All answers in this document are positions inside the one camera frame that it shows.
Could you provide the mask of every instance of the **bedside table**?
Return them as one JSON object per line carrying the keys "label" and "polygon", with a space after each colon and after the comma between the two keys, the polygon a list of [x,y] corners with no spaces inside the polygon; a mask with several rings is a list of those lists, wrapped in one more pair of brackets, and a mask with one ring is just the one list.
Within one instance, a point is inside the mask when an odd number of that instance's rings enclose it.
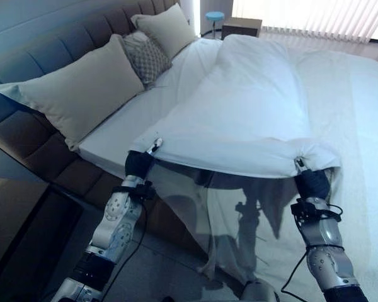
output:
{"label": "bedside table", "polygon": [[231,34],[259,36],[262,28],[262,20],[228,18],[222,25],[221,40]]}

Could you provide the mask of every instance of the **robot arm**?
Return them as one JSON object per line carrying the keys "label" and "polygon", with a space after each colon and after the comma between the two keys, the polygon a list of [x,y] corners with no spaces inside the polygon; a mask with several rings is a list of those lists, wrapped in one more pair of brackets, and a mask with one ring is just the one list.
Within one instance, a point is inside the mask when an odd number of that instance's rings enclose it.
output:
{"label": "robot arm", "polygon": [[295,177],[301,198],[291,206],[297,227],[307,248],[309,271],[318,282],[327,302],[368,302],[342,246],[338,228],[340,215],[326,202],[330,185],[324,171],[308,169],[295,160]]}
{"label": "robot arm", "polygon": [[115,264],[125,253],[139,219],[141,201],[151,198],[151,183],[145,182],[153,153],[161,146],[158,138],[144,153],[130,152],[126,160],[127,177],[113,189],[100,224],[94,231],[84,255],[66,278],[52,302],[100,302],[103,289]]}

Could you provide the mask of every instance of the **upholstered headboard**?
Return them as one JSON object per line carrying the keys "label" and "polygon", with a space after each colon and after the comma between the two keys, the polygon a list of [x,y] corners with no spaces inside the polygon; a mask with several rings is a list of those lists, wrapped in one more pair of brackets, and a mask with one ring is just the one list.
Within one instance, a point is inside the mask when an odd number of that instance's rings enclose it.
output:
{"label": "upholstered headboard", "polygon": [[[97,12],[0,58],[0,83],[40,77],[102,47],[112,33],[134,30],[134,14],[159,14],[176,0],[138,0]],[[103,207],[120,180],[69,151],[44,115],[0,94],[0,148],[48,182]]]}

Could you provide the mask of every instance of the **gray checkered pillow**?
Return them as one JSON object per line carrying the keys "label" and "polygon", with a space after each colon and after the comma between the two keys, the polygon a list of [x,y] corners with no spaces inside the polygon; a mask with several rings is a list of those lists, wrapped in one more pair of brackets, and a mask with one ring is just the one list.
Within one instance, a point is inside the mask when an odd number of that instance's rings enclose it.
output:
{"label": "gray checkered pillow", "polygon": [[172,66],[158,45],[141,31],[125,36],[123,42],[133,69],[145,85],[153,83]]}

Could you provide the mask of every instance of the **white pillow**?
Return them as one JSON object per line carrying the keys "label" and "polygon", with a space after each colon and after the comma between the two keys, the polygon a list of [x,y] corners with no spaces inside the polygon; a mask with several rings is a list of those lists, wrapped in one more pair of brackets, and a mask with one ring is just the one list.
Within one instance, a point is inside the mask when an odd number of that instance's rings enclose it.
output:
{"label": "white pillow", "polygon": [[147,87],[172,66],[163,50],[142,31],[124,36],[123,46],[133,69]]}
{"label": "white pillow", "polygon": [[99,49],[57,71],[26,82],[0,84],[0,93],[45,114],[70,150],[105,118],[144,90],[112,35]]}
{"label": "white pillow", "polygon": [[195,39],[195,32],[178,3],[161,14],[135,14],[131,20],[138,30],[159,43],[169,59]]}

